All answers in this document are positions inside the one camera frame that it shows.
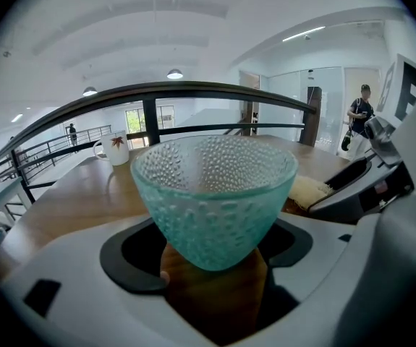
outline bowl rim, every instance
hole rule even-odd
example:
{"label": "bowl rim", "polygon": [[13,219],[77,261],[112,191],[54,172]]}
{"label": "bowl rim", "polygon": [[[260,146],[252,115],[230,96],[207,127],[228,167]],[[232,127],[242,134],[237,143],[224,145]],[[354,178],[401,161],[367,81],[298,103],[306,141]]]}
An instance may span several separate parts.
{"label": "bowl rim", "polygon": [[[236,135],[193,135],[193,136],[186,136],[186,137],[179,137],[177,140],[181,139],[193,139],[193,138],[208,138],[208,137],[220,137],[220,138],[237,138]],[[266,192],[269,192],[271,190],[275,190],[282,186],[283,184],[286,184],[290,179],[293,179],[297,174],[297,169],[299,166],[299,163],[296,159],[296,157],[291,153],[289,150],[284,150],[279,147],[276,147],[275,145],[269,144],[268,142],[264,142],[267,144],[267,146],[279,150],[281,153],[284,154],[285,158],[290,159],[292,162],[292,167],[289,169],[288,173],[285,174],[285,176],[280,179],[276,184],[268,184],[263,185],[261,187],[253,188],[253,189],[247,189],[242,190],[238,192],[188,192],[187,190],[181,190],[173,187],[164,187],[160,184],[157,184],[147,178],[145,178],[137,169],[136,165],[139,159],[141,159],[146,153],[149,153],[153,148],[155,147],[161,147],[162,145],[165,145],[167,143],[173,142],[174,140],[167,140],[165,142],[160,142],[155,145],[151,145],[148,149],[143,150],[141,153],[139,153],[134,160],[130,164],[130,171],[132,174],[132,177],[134,179],[140,180],[141,182],[150,185],[153,189],[158,190],[158,192],[163,192],[164,194],[172,193],[177,195],[178,197],[190,197],[195,198],[199,200],[233,200],[238,199],[239,197],[250,197],[255,196],[259,194],[264,194]]]}

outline light fixture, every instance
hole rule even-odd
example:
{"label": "light fixture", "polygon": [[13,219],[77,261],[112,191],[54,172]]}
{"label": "light fixture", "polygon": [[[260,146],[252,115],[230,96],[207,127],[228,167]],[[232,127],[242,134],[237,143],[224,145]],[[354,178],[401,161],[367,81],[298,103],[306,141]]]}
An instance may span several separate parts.
{"label": "light fixture", "polygon": [[89,86],[86,87],[84,92],[82,93],[84,96],[91,96],[96,94],[98,91],[93,87],[93,86]]}
{"label": "light fixture", "polygon": [[18,114],[16,117],[12,119],[12,122],[18,121],[22,117],[22,114]]}
{"label": "light fixture", "polygon": [[298,38],[298,37],[300,37],[300,36],[307,35],[308,33],[311,33],[311,32],[315,32],[315,31],[322,30],[323,28],[325,28],[325,26],[322,26],[322,27],[317,27],[317,28],[313,28],[312,30],[308,30],[308,31],[305,31],[305,32],[298,33],[297,35],[294,35],[294,36],[290,36],[290,37],[288,37],[288,38],[285,38],[285,39],[283,40],[283,42],[288,41],[288,40],[291,40],[292,38]]}
{"label": "light fixture", "polygon": [[171,80],[177,80],[179,78],[182,78],[184,75],[180,72],[179,69],[171,69],[169,71],[169,73],[167,74],[167,78],[171,79]]}

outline fuzzy beige object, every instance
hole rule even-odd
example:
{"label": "fuzzy beige object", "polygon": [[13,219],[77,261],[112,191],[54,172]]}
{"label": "fuzzy beige object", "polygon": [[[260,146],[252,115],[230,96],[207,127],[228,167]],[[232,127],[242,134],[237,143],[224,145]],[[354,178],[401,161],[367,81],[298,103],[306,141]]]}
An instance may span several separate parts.
{"label": "fuzzy beige object", "polygon": [[289,198],[303,210],[333,192],[327,184],[305,176],[296,176]]}

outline textured glass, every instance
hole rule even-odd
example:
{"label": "textured glass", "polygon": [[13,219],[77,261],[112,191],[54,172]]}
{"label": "textured glass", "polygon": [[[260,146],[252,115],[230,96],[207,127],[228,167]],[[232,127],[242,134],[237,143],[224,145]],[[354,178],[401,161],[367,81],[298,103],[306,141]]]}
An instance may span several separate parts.
{"label": "textured glass", "polygon": [[252,137],[184,137],[142,152],[132,175],[168,242],[205,270],[256,248],[288,197],[296,158]]}

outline white mug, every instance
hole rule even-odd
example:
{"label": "white mug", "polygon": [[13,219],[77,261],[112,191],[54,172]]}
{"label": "white mug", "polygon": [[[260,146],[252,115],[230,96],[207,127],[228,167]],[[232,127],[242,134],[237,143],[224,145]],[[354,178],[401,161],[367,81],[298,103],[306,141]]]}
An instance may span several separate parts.
{"label": "white mug", "polygon": [[[98,143],[103,145],[105,157],[99,157],[95,151]],[[119,166],[129,160],[129,147],[127,146],[127,135],[125,131],[112,132],[103,135],[99,141],[93,145],[93,154],[100,160],[109,160],[113,166]]]}

